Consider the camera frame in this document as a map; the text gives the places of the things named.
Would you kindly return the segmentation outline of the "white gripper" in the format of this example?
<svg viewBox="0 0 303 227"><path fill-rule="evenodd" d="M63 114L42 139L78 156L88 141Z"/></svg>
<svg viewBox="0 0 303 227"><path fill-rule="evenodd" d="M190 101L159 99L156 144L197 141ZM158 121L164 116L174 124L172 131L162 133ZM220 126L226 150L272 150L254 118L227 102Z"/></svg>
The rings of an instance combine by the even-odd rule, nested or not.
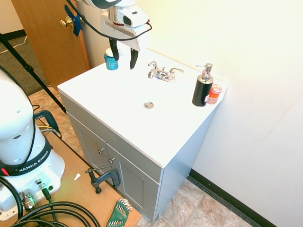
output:
<svg viewBox="0 0 303 227"><path fill-rule="evenodd" d="M117 26L109 18L108 13L103 12L101 14L101 33L108 35L113 38L121 39L121 43L131 47L131 60L130 60L130 69L132 70L135 67L135 64L138 59L139 51L146 49L148 46L148 33L143 32L148 30L148 25L143 24L137 27L130 27L128 25ZM134 38L140 35L138 38L125 41L125 39ZM119 60L119 52L117 47L116 39L109 39L110 48L113 54L115 61Z"/></svg>

